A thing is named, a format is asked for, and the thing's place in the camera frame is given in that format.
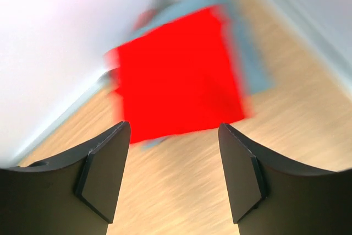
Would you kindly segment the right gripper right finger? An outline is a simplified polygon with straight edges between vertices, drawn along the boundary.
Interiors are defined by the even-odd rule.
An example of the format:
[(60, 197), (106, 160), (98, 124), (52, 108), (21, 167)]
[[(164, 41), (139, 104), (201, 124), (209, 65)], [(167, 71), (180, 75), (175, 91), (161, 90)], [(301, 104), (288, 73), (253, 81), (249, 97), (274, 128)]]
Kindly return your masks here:
[(351, 170), (292, 160), (225, 123), (218, 140), (241, 234), (351, 234)]

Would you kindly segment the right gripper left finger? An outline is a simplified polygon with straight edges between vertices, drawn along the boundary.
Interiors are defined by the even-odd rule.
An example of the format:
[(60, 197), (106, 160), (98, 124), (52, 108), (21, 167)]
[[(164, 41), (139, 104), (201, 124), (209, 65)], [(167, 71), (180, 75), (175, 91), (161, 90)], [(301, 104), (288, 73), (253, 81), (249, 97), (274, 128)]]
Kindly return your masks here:
[(129, 150), (130, 124), (26, 167), (1, 169), (1, 234), (106, 234)]

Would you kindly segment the red t-shirt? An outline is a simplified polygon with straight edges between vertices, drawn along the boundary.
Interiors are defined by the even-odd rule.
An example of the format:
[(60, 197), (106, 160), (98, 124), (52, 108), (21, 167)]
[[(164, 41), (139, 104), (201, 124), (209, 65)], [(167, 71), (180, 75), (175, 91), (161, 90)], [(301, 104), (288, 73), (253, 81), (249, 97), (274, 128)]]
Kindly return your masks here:
[(217, 128), (251, 115), (224, 6), (211, 5), (106, 53), (131, 143)]

